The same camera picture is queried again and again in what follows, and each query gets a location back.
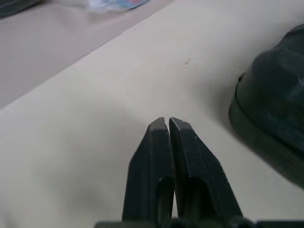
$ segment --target gray floor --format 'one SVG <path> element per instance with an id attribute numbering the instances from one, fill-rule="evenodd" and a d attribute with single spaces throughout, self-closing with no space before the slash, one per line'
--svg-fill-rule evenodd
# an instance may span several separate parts
<path id="1" fill-rule="evenodd" d="M 0 108 L 170 2 L 102 15 L 47 3 L 0 20 Z"/>

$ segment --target white table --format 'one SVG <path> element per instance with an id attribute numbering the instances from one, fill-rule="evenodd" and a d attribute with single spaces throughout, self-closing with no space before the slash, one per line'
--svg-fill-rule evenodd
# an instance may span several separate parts
<path id="1" fill-rule="evenodd" d="M 244 216 L 303 219 L 304 191 L 239 140 L 227 117 L 238 74 L 304 22 L 303 9 L 302 0 L 176 0 L 2 109 L 4 227 L 119 220 L 129 160 L 160 116 L 193 126 Z"/>

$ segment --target shoe sole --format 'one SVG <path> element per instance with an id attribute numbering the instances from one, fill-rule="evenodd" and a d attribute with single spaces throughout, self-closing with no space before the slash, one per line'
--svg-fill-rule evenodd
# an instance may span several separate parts
<path id="1" fill-rule="evenodd" d="M 260 129 L 243 111 L 237 100 L 237 89 L 229 108 L 229 120 L 237 133 L 244 138 L 257 154 L 282 175 L 304 189 L 304 161 L 293 148 L 281 143 L 271 134 Z"/>

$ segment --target table surface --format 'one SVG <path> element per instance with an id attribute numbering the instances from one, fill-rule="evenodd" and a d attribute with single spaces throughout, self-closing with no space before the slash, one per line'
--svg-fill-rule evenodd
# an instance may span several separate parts
<path id="1" fill-rule="evenodd" d="M 237 77 L 304 21 L 302 0 L 176 0 L 0 112 L 0 224 L 120 220 L 129 160 L 150 122 L 189 122 L 244 216 L 303 219 L 304 191 L 231 129 Z"/>

